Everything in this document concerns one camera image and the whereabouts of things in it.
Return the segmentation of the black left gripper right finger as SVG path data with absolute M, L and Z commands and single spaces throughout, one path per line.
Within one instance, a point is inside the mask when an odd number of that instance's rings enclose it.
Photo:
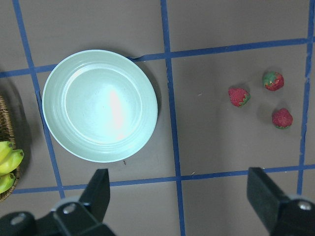
M 315 204 L 284 193 L 262 168 L 248 169 L 247 198 L 271 236 L 313 236 Z

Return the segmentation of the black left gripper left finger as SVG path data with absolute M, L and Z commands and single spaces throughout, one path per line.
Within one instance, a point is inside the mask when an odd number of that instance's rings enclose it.
M 76 201 L 65 202 L 40 219 L 30 212 L 12 212 L 0 218 L 2 236 L 113 236 L 103 223 L 110 201 L 107 169 L 97 169 Z

